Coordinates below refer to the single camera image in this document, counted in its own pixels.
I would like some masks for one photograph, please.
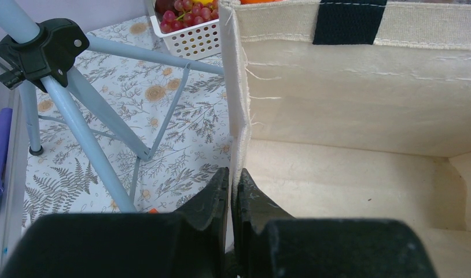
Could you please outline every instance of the beige fabric bin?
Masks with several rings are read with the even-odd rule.
[[[471,5],[388,2],[374,45],[319,46],[319,1],[221,6],[233,181],[296,217],[402,220],[471,277]]]

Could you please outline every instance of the fabric storage basket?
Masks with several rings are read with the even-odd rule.
[[[471,277],[471,5],[221,6],[233,182],[296,217],[403,220]]]

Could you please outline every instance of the white plastic basket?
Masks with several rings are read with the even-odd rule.
[[[172,55],[190,60],[199,60],[220,53],[219,20],[212,20],[190,28],[164,34],[149,1],[149,16],[154,32],[164,42]]]

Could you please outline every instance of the rubber foot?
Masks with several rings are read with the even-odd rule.
[[[39,151],[35,152],[31,149],[30,147],[30,154],[31,155],[34,155],[34,156],[38,156],[38,155],[41,155],[45,150],[43,149],[43,146],[41,146],[41,148],[39,149]]]

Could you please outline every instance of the black strap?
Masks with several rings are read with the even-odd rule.
[[[371,45],[387,0],[322,0],[315,45]]]

